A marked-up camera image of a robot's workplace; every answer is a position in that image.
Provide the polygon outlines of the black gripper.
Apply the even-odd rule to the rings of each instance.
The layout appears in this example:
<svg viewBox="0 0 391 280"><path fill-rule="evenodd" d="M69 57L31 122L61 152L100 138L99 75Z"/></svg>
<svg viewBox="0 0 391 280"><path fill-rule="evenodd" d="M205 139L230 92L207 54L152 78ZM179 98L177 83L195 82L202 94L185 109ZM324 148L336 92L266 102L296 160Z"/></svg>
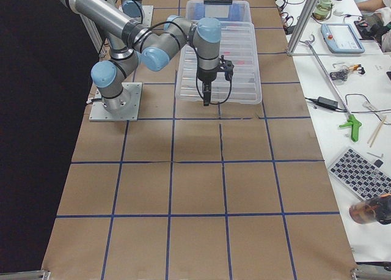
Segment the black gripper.
<svg viewBox="0 0 391 280"><path fill-rule="evenodd" d="M211 83L217 78L218 73L223 73L226 81L233 78L234 65L232 61L224 59L224 56L218 58L218 63L209 70L203 69L200 64L197 67L197 78L202 83L203 105L209 106L211 103Z"/></svg>

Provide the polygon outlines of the person forearm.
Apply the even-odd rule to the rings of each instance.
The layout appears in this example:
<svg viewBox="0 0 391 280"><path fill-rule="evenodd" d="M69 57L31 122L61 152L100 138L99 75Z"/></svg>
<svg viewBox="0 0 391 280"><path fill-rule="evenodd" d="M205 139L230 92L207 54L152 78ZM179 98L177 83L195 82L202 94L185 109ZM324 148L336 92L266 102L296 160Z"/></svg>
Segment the person forearm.
<svg viewBox="0 0 391 280"><path fill-rule="evenodd" d="M390 0L366 0L358 2L357 7L359 10L375 12L376 10L390 7Z"/></svg>

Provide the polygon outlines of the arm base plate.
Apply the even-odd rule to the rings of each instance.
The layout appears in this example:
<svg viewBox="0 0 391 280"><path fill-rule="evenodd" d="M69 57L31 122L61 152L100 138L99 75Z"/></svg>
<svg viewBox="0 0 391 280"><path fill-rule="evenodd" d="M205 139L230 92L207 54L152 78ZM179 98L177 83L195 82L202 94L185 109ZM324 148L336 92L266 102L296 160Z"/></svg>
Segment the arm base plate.
<svg viewBox="0 0 391 280"><path fill-rule="evenodd" d="M113 99L104 98L96 89L94 101L91 105L89 120L91 122L122 122L138 119L142 96L142 83L123 82L122 94Z"/></svg>
<svg viewBox="0 0 391 280"><path fill-rule="evenodd" d="M143 6L130 2L127 5L119 6L119 10L143 26L149 28L152 25L153 6Z"/></svg>

